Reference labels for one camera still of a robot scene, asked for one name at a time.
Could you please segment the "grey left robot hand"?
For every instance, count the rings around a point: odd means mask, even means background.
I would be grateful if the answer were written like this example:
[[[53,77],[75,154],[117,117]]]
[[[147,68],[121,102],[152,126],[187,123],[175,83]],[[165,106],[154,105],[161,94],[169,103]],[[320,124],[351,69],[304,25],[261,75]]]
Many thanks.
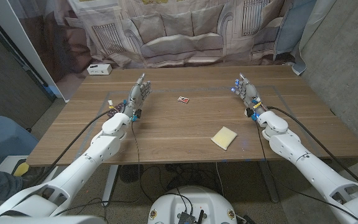
[[[126,105],[123,111],[123,113],[126,114],[128,117],[132,117],[137,110],[141,109],[145,99],[149,96],[151,92],[151,82],[145,82],[144,78],[145,73],[143,73],[135,82],[128,95]]]

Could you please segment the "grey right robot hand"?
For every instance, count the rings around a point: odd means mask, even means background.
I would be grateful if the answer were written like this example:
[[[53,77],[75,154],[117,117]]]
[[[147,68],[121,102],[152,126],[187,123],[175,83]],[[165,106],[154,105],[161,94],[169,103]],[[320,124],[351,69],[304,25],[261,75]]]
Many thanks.
[[[240,73],[239,76],[240,78],[235,80],[234,87],[231,88],[231,91],[244,102],[246,106],[244,114],[247,117],[259,117],[262,113],[267,111],[262,103],[259,92],[242,73]]]

